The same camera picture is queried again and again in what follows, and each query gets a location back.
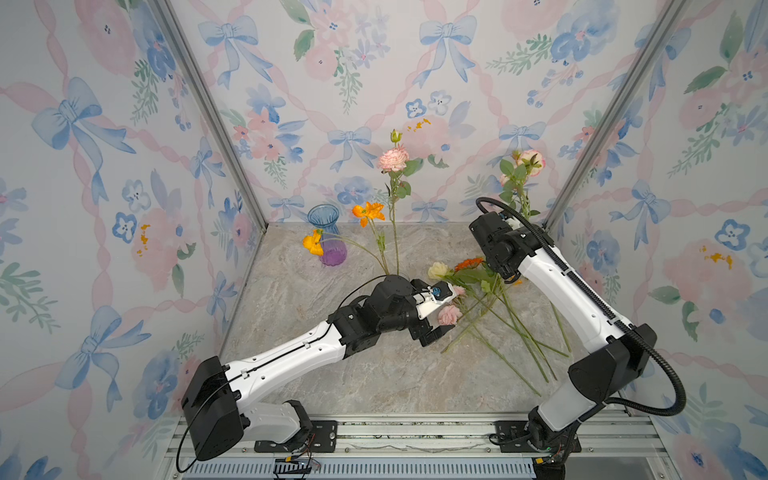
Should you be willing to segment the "pink rose stem with leaves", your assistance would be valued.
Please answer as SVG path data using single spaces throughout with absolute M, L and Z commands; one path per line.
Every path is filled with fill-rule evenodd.
M 500 160 L 502 192 L 500 199 L 526 219 L 539 214 L 531 207 L 527 184 L 545 168 L 544 156 L 537 150 L 513 151 Z

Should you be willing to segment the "orange poppy flower stem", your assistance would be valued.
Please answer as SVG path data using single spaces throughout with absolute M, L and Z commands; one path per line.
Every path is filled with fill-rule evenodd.
M 341 210 L 339 207 L 337 208 L 340 211 L 337 227 L 341 239 L 346 244 L 347 256 L 350 249 L 356 249 L 371 258 L 382 273 L 389 274 L 391 268 L 386 258 L 387 240 L 383 231 L 378 227 L 379 223 L 386 220 L 386 216 L 384 215 L 384 205 L 379 202 L 364 202 L 362 205 L 354 206 L 352 208 L 352 220 L 354 226 L 350 226 L 349 228 L 341 226 Z

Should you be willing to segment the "pink carnation single stem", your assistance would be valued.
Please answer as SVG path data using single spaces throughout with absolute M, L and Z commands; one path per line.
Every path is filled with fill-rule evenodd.
M 403 143 L 403 133 L 393 129 L 389 135 L 392 147 L 386 150 L 378 158 L 378 169 L 388 178 L 386 186 L 388 198 L 388 219 L 392 226 L 395 273 L 400 273 L 399 235 L 397 228 L 396 206 L 397 202 L 406 199 L 412 194 L 412 186 L 408 177 L 417 173 L 423 166 L 423 159 L 412 157 Z

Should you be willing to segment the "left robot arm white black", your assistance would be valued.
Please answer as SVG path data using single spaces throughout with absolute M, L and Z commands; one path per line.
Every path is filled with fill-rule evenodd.
M 280 404 L 265 397 L 283 385 L 323 366 L 334 364 L 376 345 L 388 332 L 408 331 L 428 346 L 447 327 L 428 318 L 460 294 L 440 280 L 429 285 L 397 275 L 378 277 L 372 292 L 352 293 L 317 326 L 261 354 L 222 363 L 217 356 L 203 361 L 182 398 L 190 440 L 197 461 L 208 461 L 231 450 L 246 436 L 276 451 L 307 447 L 315 429 L 297 400 Z

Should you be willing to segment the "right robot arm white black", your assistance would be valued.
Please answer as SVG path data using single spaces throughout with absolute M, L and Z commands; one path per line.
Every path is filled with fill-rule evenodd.
M 631 326 L 583 280 L 543 233 L 512 228 L 497 212 L 481 214 L 469 229 L 490 269 L 503 279 L 524 277 L 574 330 L 586 355 L 528 415 L 525 436 L 539 451 L 563 443 L 601 411 L 613 395 L 641 376 L 657 340 L 648 326 Z

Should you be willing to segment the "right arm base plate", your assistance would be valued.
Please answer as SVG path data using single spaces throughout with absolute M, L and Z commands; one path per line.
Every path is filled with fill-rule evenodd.
M 550 435 L 532 433 L 527 421 L 501 420 L 494 424 L 494 431 L 488 435 L 492 445 L 502 453 L 531 453 L 540 456 L 564 456 L 565 453 L 580 453 L 582 446 L 576 434 L 563 432 Z

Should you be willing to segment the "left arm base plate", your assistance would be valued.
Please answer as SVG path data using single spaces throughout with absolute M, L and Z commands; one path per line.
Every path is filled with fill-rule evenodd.
M 333 453 L 338 439 L 339 423 L 335 420 L 312 420 L 310 427 L 301 427 L 283 443 L 256 441 L 256 453 Z

